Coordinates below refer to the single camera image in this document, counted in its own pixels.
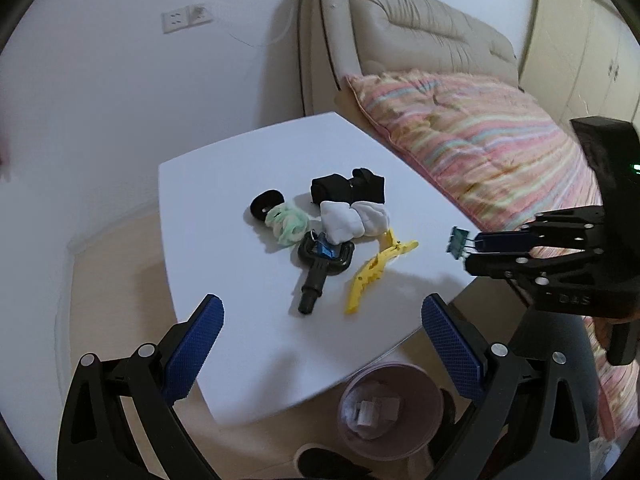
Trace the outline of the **teal binder clip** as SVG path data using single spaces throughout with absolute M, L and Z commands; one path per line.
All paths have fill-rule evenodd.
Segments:
M 446 252 L 456 260 L 464 260 L 471 252 L 475 252 L 475 240 L 471 233 L 454 226 L 449 234 Z

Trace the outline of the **yellow plastic hair clip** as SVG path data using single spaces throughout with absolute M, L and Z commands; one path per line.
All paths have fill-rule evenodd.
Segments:
M 361 267 L 352 279 L 345 306 L 347 315 L 358 312 L 362 295 L 370 285 L 383 277 L 386 266 L 391 261 L 419 247 L 417 240 L 409 240 L 408 242 L 398 240 L 392 229 L 386 230 L 378 238 L 378 244 L 380 250 Z

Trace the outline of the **black rolled sock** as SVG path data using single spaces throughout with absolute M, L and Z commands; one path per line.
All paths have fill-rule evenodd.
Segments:
M 340 174 L 315 178 L 311 181 L 310 196 L 311 201 L 316 205 L 326 200 L 349 204 L 355 202 L 384 204 L 385 179 L 368 168 L 355 168 L 349 179 Z

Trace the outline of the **white rolled sock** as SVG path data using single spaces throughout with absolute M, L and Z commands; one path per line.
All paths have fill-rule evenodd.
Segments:
M 390 215 L 384 204 L 358 200 L 353 204 L 325 200 L 320 204 L 323 231 L 331 244 L 354 238 L 377 237 L 390 228 Z

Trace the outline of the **pink trash bin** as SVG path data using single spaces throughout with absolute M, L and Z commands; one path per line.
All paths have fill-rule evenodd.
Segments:
M 337 407 L 337 430 L 354 453 L 380 462 L 425 448 L 442 423 L 444 398 L 425 370 L 408 363 L 372 365 L 350 380 Z

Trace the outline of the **beige leather headboard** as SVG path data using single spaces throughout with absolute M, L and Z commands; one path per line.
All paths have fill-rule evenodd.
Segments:
M 518 84 L 509 39 L 439 0 L 299 0 L 297 44 L 307 116 L 332 112 L 349 76 L 423 70 Z

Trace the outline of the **black plastic hook handle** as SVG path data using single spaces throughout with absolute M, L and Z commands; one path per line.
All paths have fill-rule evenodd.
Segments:
M 336 245 L 340 248 L 340 255 L 335 260 L 314 254 L 310 232 L 305 234 L 297 248 L 299 260 L 308 266 L 298 305 L 298 312 L 302 315 L 312 313 L 316 301 L 322 296 L 326 278 L 346 271 L 352 264 L 352 255 L 355 252 L 355 244 L 349 241 Z

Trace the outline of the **striped colourful quilt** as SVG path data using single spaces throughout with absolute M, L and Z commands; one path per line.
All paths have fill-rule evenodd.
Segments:
M 569 134 L 518 88 L 488 76 L 349 76 L 378 140 L 482 231 L 513 231 L 547 210 L 599 205 L 596 176 Z M 590 437 L 637 428 L 639 367 L 608 364 L 590 316 L 528 311 L 512 338 L 537 359 L 562 351 L 576 375 Z

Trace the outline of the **blue binder clip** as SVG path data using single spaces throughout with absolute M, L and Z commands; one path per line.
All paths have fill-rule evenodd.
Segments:
M 331 260 L 335 260 L 340 255 L 340 248 L 329 242 L 329 240 L 326 238 L 325 232 L 317 232 L 315 230 L 312 230 L 310 232 L 310 237 L 312 240 L 312 252 L 314 254 L 329 258 Z

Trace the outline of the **cream wardrobe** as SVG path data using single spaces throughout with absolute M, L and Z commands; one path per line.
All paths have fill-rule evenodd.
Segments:
M 536 0 L 520 83 L 567 132 L 585 116 L 639 125 L 639 44 L 611 0 Z

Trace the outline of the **white wall socket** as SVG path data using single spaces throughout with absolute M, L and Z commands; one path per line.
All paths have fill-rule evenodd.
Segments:
M 162 14 L 162 29 L 165 35 L 178 32 L 186 28 L 211 23 L 214 20 L 212 12 L 204 3 L 191 4 Z

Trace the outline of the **black scrunchie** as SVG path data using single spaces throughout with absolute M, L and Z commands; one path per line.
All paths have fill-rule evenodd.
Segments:
M 278 190 L 267 190 L 259 194 L 250 203 L 250 214 L 258 221 L 265 223 L 268 212 L 285 202 L 284 196 Z

